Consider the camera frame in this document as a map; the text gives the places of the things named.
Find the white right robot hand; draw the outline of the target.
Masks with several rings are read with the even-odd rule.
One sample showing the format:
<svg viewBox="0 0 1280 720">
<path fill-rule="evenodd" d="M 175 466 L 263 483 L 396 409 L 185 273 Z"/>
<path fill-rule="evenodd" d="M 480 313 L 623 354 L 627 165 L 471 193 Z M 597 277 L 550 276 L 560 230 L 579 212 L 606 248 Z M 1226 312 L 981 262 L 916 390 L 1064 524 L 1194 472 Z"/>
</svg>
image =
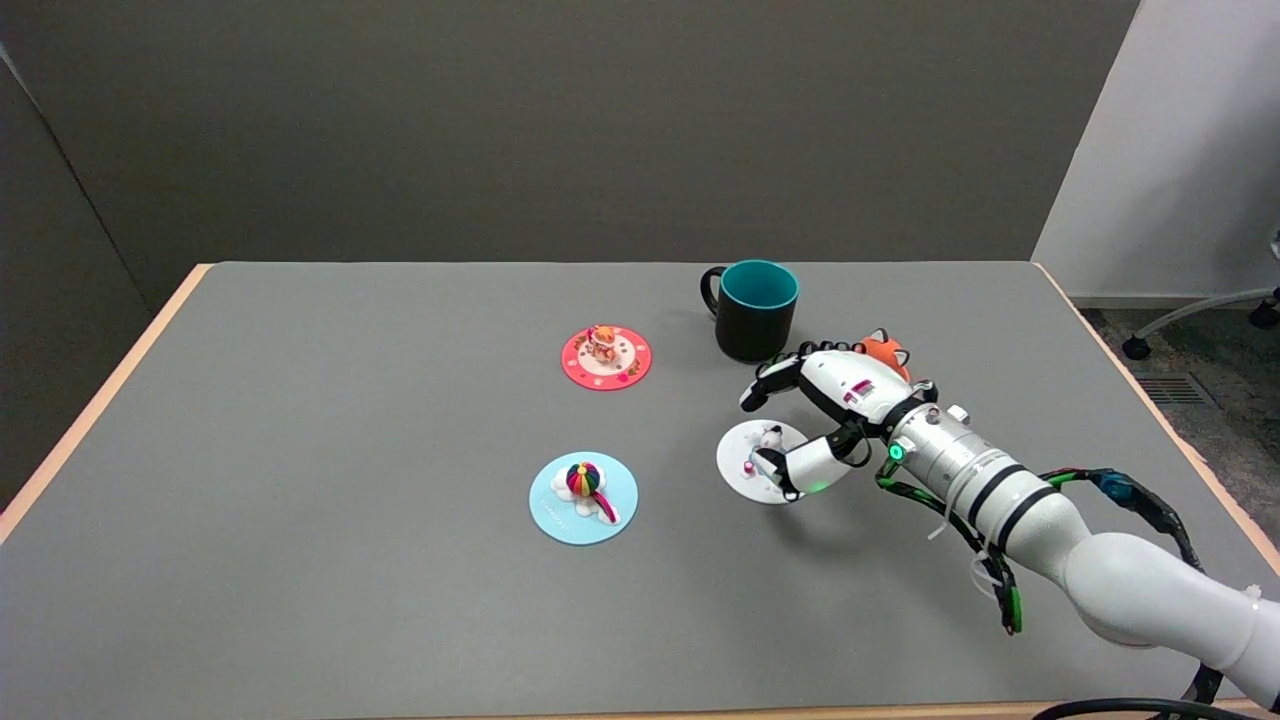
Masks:
<svg viewBox="0 0 1280 720">
<path fill-rule="evenodd" d="M 905 380 L 891 365 L 851 345 L 806 341 L 796 352 L 760 365 L 739 405 L 754 413 L 769 397 L 791 389 L 800 389 L 837 427 L 788 450 L 760 447 L 755 452 L 756 470 L 787 503 L 865 466 L 872 459 L 872 442 L 888 445 L 891 433 L 910 411 L 940 397 L 932 380 Z"/>
</svg>

